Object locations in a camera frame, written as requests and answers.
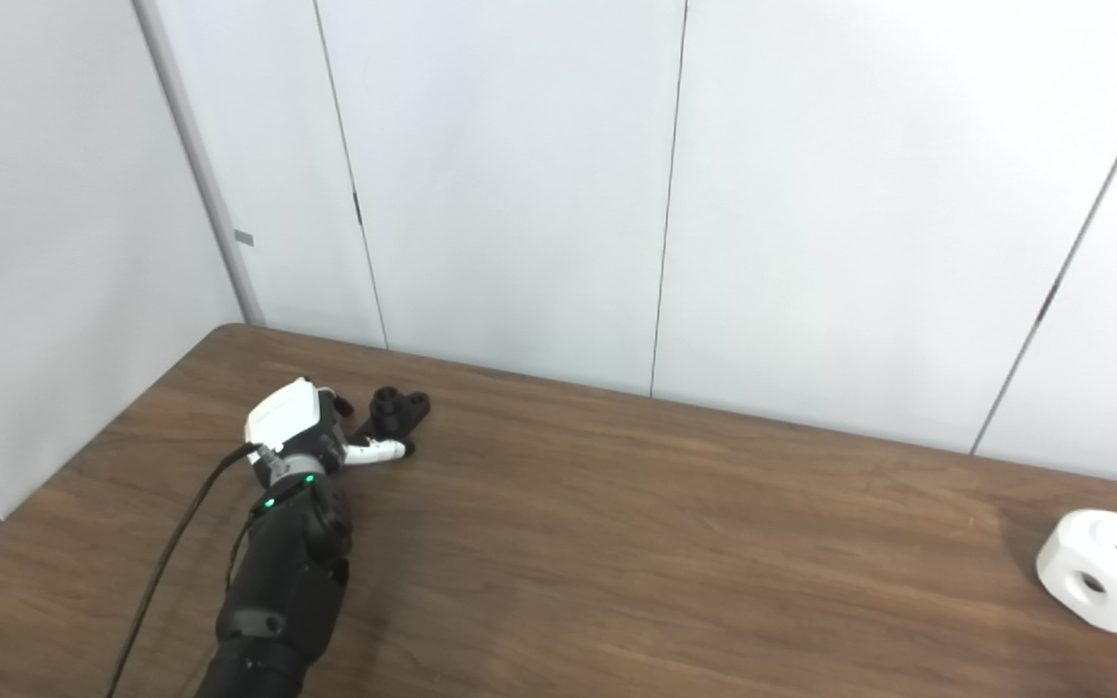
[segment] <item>black cable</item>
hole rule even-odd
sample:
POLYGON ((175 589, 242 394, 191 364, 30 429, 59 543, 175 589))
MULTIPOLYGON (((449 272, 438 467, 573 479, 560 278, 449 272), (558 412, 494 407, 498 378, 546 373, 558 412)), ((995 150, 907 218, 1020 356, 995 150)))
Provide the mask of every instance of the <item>black cable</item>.
POLYGON ((244 527, 240 527, 239 535, 236 536, 235 544, 231 544, 231 560, 227 561, 227 579, 222 583, 222 592, 227 593, 231 591, 231 572, 236 570, 236 557, 239 556, 239 544, 244 543, 245 534, 248 534, 249 527, 252 527, 252 519, 245 522, 244 527))
POLYGON ((145 585, 145 593, 141 599, 141 605, 136 608, 136 615, 132 619, 132 624, 128 627, 127 640, 123 642, 123 649, 120 650, 120 658, 115 659, 114 672, 111 675, 111 686, 106 687, 106 698, 113 698, 114 690, 120 686, 120 677, 123 676, 123 667, 128 662, 128 654, 132 653, 132 646, 136 643, 136 633, 141 632, 141 623, 145 620, 145 611, 150 610, 150 602, 154 599, 154 591, 157 589, 157 582, 163 577, 163 570, 166 570, 166 563, 170 562, 170 556, 174 552, 174 545, 179 544, 180 536, 183 535, 183 529, 187 529, 189 522, 192 520, 192 516, 203 503, 204 497, 213 488, 213 482, 218 480, 218 476, 221 476, 222 471, 235 465, 236 460, 244 459, 245 456, 252 453, 257 450, 256 443, 245 443, 239 448, 236 448, 231 453, 227 453, 225 459, 218 461, 217 467, 213 468, 213 472, 209 474, 208 478, 204 478, 201 489, 195 491, 192 503, 188 505, 188 510, 183 511, 183 516, 179 519, 179 524, 174 526, 174 530, 170 539, 166 542, 166 547, 163 547, 163 554, 157 558, 156 564, 154 564, 154 571, 150 574, 150 583, 145 585))

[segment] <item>robotic arm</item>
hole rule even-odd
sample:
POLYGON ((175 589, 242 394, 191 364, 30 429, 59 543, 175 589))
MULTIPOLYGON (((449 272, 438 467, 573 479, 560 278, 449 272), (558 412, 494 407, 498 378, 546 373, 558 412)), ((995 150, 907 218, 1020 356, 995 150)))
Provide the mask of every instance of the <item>robotic arm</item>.
POLYGON ((430 412, 424 393, 382 388, 370 419, 351 433, 353 408, 333 390, 298 379, 249 412, 245 426, 257 480, 248 549, 218 613, 218 650, 195 698, 296 698, 325 652, 346 591, 351 519, 338 469, 402 459, 408 434, 430 412))

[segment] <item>wooden table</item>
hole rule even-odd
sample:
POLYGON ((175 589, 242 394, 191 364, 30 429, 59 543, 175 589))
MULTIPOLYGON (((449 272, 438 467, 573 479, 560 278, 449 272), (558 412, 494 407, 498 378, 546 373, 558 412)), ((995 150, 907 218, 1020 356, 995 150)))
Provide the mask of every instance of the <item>wooden table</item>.
MULTIPOLYGON (((0 526, 0 697, 101 695, 174 520, 297 375, 435 405, 416 457, 342 476, 353 583, 306 697, 1117 695, 1117 635, 1032 573, 1117 482, 231 326, 0 526)), ((258 490, 239 466, 195 517, 124 697, 194 690, 258 490)))

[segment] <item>white robotic hand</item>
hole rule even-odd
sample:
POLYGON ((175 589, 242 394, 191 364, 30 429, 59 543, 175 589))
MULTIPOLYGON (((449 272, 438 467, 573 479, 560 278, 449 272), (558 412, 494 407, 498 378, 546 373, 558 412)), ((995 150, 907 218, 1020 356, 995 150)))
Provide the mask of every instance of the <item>white robotic hand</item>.
MULTIPOLYGON (((351 415, 350 403, 328 388, 316 388, 297 377, 258 403, 245 422, 245 440, 261 443, 279 456, 265 463, 268 481, 286 474, 332 474, 346 466, 403 459, 413 451, 408 433, 430 411, 424 393, 408 396, 393 388, 373 393, 370 420, 345 434, 341 422, 351 415)), ((266 480, 258 456, 249 456, 258 478, 266 480)))

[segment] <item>white cube with holes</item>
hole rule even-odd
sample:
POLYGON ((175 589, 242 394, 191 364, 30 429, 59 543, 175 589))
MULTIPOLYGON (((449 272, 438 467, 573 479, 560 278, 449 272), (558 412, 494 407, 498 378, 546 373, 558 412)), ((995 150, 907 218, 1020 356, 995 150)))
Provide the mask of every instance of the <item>white cube with holes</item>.
POLYGON ((1037 556, 1037 574, 1081 619, 1117 632, 1117 513, 1077 509, 1062 517, 1037 556))

